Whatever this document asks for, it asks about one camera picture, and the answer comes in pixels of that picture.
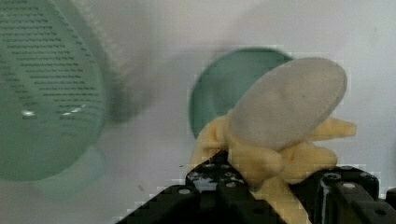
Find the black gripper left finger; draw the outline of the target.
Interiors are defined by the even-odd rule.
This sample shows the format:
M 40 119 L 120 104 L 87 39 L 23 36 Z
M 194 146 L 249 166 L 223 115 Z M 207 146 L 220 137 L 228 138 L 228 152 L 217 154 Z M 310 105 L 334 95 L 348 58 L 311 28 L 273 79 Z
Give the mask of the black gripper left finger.
M 116 224 L 286 224 L 219 152 Z

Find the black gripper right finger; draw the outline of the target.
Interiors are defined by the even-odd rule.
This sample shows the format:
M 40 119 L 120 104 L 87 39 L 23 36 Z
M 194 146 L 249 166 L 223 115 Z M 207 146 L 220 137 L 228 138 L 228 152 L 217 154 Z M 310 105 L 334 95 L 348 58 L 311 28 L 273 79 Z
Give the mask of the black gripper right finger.
M 395 200 L 379 198 L 379 180 L 352 166 L 313 173 L 290 185 L 312 224 L 396 224 Z

